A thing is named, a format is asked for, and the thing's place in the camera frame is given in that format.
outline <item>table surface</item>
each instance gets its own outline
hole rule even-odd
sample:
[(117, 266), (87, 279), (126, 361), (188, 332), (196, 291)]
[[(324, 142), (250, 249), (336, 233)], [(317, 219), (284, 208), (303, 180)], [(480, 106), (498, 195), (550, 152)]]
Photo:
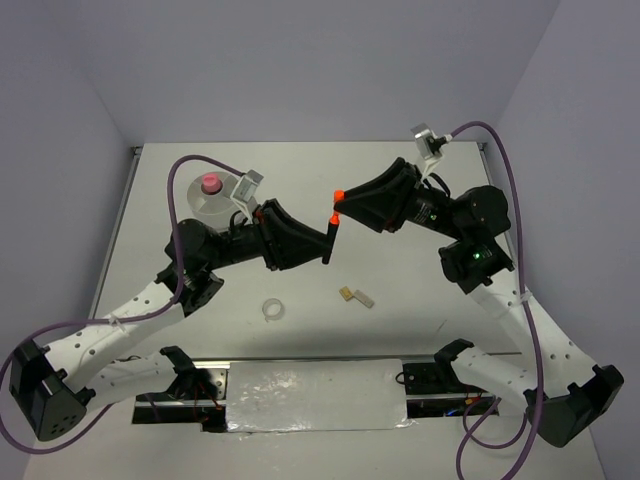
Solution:
[[(265, 175), (259, 200), (277, 197), (295, 218), (323, 229), (334, 189), (373, 178), (397, 156), (414, 160), (415, 147), (404, 142), (146, 145), (98, 313), (128, 300), (166, 265), (166, 174), (187, 153), (258, 170)], [(474, 143), (453, 144), (447, 153), (439, 173), (454, 194), (487, 183)], [(199, 163), (186, 165), (176, 191), (184, 193), (206, 171)], [(184, 195), (177, 206), (179, 217), (189, 216)], [(464, 336), (489, 351), (515, 350), (479, 307), (444, 280), (437, 248), (448, 239), (414, 225), (395, 235), (375, 234), (348, 219), (340, 228), (330, 266), (316, 261), (273, 273), (254, 260), (221, 270), (227, 283), (214, 301), (150, 338), (143, 349), (177, 344), (199, 357), (402, 355), (432, 353)], [(337, 292), (345, 284), (373, 297), (375, 307), (345, 303)], [(279, 297), (287, 313), (266, 324), (260, 306), (268, 297)], [(193, 424), (131, 425), (132, 411), (133, 400), (122, 402), (78, 444), (55, 455), (33, 456), (24, 478), (453, 480), (463, 436), (459, 418), (420, 419), (386, 431), (210, 434)], [(480, 437), (501, 443), (519, 424), (518, 417), (491, 417)], [(522, 444), (523, 439), (500, 452), (469, 445), (463, 462), (467, 478), (500, 478)], [(604, 475), (586, 431), (563, 449), (538, 439), (517, 478), (604, 480)]]
[[(259, 202), (277, 198), (294, 218), (326, 230), (333, 191), (373, 179), (393, 160), (415, 161), (413, 142), (147, 144), (131, 187), (98, 304), (99, 315), (121, 305), (168, 264), (166, 179), (179, 157), (199, 153), (265, 179)], [(211, 170), (185, 164), (175, 191), (178, 218), (191, 216), (186, 190)], [(453, 195), (487, 184), (477, 144), (454, 143), (438, 173)], [(504, 236), (500, 243), (506, 248)], [(225, 285), (204, 308), (180, 325), (145, 341), (136, 351), (179, 345), (196, 358), (433, 354), (463, 337), (488, 352), (516, 352), (502, 330), (442, 273), (438, 248), (452, 240), (413, 224), (397, 233), (375, 233), (343, 218), (329, 266), (315, 260), (271, 272), (262, 259), (217, 270)], [(348, 285), (369, 295), (369, 310), (345, 302)], [(279, 298), (286, 313), (265, 322), (263, 302)]]

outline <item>gray wall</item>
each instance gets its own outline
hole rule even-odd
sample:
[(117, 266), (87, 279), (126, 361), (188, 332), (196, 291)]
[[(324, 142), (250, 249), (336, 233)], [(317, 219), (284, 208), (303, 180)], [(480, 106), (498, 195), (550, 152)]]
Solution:
[(558, 0), (45, 0), (130, 144), (497, 121)]
[[(0, 357), (36, 327), (88, 312), (131, 155), (46, 9), (0, 15)], [(28, 442), (7, 390), (0, 411)], [(27, 456), (0, 440), (0, 476)]]
[(522, 197), (529, 283), (626, 378), (592, 431), (607, 478), (628, 480), (640, 478), (640, 3), (613, 3), (560, 3), (498, 127)]

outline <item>pink cap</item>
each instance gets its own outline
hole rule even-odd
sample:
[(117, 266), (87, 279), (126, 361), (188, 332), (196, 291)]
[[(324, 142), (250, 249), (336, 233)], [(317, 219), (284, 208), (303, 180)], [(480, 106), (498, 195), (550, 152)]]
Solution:
[(202, 177), (202, 191), (213, 195), (222, 190), (222, 181), (215, 173), (207, 173)]

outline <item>small block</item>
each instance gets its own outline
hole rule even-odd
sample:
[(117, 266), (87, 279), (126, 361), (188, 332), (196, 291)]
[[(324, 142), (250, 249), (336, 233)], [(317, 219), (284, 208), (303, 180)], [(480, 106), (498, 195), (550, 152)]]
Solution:
[(356, 297), (356, 300), (358, 300), (360, 303), (362, 303), (367, 308), (373, 307), (373, 304), (375, 303), (373, 300), (371, 300), (369, 297), (367, 297), (360, 290), (356, 290), (355, 292), (353, 292), (353, 296)]
[(351, 293), (349, 287), (342, 287), (339, 291), (340, 295), (342, 295), (342, 298), (344, 298), (347, 302), (353, 298), (353, 293)]

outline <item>white plastic sheet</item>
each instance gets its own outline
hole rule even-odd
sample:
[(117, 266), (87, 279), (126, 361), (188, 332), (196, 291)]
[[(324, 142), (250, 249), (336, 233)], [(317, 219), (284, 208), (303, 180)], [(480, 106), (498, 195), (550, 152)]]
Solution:
[(385, 430), (409, 425), (400, 360), (233, 363), (235, 432)]

